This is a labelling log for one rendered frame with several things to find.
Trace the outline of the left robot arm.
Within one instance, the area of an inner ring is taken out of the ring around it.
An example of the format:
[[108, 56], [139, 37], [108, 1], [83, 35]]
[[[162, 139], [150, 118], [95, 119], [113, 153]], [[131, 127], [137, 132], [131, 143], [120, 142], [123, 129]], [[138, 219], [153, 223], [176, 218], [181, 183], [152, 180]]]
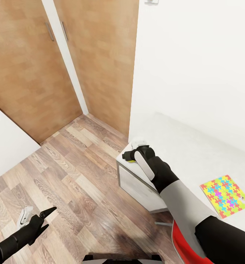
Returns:
[[9, 257], [25, 247], [31, 246], [35, 240], [45, 231], [49, 224], [42, 226], [44, 219], [54, 212], [57, 207], [42, 211], [40, 215], [34, 215], [28, 222], [33, 206], [27, 206], [22, 210], [17, 221], [17, 232], [0, 242], [0, 264], [3, 264]]

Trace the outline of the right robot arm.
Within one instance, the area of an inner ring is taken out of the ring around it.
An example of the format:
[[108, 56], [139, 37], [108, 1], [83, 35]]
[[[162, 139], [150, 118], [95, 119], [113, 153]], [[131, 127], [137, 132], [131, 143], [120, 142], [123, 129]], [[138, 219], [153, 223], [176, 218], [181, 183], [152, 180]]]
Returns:
[[133, 141], [131, 147], [132, 151], [125, 151], [122, 159], [137, 161], [193, 251], [213, 264], [245, 264], [245, 231], [223, 222], [155, 155], [146, 141]]

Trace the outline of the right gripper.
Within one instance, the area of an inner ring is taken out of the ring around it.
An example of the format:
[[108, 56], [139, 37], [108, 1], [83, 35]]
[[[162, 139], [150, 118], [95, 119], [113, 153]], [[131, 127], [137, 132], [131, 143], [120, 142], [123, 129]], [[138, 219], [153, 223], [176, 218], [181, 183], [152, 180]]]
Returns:
[[124, 154], [122, 154], [122, 159], [126, 159], [126, 161], [136, 161], [135, 158], [133, 157], [133, 153], [136, 149], [133, 151], [125, 151]]

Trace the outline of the jigsaw puzzle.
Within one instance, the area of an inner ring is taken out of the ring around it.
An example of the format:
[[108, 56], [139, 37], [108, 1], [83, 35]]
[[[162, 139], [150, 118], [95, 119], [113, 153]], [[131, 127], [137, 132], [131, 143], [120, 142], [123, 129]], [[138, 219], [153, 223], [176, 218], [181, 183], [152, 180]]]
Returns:
[[221, 219], [245, 209], [245, 203], [238, 200], [243, 197], [245, 201], [245, 194], [229, 175], [202, 184], [200, 187]]

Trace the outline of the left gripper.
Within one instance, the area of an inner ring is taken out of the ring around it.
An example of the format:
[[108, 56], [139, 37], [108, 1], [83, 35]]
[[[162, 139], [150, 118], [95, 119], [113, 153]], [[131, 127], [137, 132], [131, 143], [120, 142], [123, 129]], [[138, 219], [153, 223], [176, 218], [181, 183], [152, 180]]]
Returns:
[[40, 215], [34, 215], [29, 224], [21, 228], [19, 231], [13, 233], [11, 236], [16, 239], [17, 242], [17, 251], [25, 247], [27, 244], [31, 246], [35, 240], [45, 231], [49, 224], [42, 226], [44, 219], [54, 212], [57, 207], [49, 208], [45, 211], [42, 211]]

